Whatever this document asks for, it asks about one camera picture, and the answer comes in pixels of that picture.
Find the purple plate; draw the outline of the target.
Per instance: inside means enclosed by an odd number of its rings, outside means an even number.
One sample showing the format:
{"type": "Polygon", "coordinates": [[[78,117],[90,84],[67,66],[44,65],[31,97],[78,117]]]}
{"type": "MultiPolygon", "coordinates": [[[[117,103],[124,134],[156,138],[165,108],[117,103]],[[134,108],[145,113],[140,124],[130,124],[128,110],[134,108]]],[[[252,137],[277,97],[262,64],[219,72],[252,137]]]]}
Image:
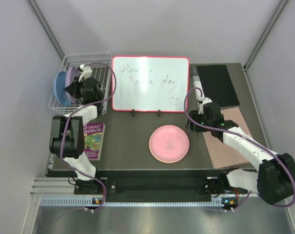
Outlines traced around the purple plate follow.
{"type": "MultiPolygon", "coordinates": [[[[70,86],[74,80],[74,78],[78,75],[78,71],[76,67],[71,66],[68,71],[66,72],[66,78],[65,78],[65,88],[70,86]]],[[[66,91],[66,97],[68,100],[71,101],[71,103],[75,103],[76,99],[73,98],[67,91],[66,91]]]]}

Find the pink plate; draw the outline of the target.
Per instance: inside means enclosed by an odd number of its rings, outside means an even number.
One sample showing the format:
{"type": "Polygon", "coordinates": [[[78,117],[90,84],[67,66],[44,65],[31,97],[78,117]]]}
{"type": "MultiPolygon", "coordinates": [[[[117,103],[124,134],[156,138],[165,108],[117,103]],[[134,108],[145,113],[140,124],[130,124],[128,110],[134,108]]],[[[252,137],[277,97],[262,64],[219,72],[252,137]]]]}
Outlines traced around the pink plate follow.
{"type": "Polygon", "coordinates": [[[157,128],[149,139],[149,150],[152,156],[158,158],[184,158],[189,151],[189,146],[187,134],[174,125],[157,128]]]}

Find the yellow plate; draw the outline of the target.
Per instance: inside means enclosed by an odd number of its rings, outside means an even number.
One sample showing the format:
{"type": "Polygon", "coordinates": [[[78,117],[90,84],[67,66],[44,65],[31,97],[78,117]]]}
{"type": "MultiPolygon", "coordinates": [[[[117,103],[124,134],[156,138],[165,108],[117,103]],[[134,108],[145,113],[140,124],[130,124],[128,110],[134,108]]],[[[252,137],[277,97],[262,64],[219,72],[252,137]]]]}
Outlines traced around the yellow plate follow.
{"type": "Polygon", "coordinates": [[[166,164],[176,163],[176,162],[179,162],[183,159],[183,157],[180,157],[180,158],[158,158],[156,156],[154,156],[154,158],[157,161],[162,162],[162,163],[166,163],[166,164]]]}

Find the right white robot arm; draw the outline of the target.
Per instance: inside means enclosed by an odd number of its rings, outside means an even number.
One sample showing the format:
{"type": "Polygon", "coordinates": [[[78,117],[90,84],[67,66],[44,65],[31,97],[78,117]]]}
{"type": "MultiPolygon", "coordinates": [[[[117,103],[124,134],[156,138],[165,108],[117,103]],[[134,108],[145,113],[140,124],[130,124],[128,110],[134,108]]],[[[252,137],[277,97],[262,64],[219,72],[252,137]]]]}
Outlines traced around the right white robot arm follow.
{"type": "Polygon", "coordinates": [[[230,193],[242,188],[256,193],[270,205],[289,197],[295,203],[295,161],[287,153],[278,154],[254,140],[232,120],[226,120],[216,102],[201,105],[201,110],[185,111],[188,118],[187,129],[191,132],[210,132],[219,142],[234,149],[255,168],[254,172],[239,168],[227,169],[219,180],[219,188],[230,193]]]}

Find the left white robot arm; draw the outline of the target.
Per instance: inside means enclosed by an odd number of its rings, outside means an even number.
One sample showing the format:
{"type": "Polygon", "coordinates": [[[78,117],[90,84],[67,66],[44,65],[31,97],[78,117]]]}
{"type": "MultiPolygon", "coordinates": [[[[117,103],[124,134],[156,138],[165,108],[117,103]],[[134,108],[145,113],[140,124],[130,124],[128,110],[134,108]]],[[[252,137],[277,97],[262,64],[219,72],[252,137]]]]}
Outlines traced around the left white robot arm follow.
{"type": "Polygon", "coordinates": [[[50,152],[68,164],[79,180],[86,181],[85,188],[91,193],[99,192],[102,182],[96,178],[97,169],[84,152],[83,127],[101,114],[104,96],[100,88],[100,83],[93,78],[81,82],[74,78],[65,90],[82,99],[82,106],[70,114],[52,118],[49,140],[50,152]]]}

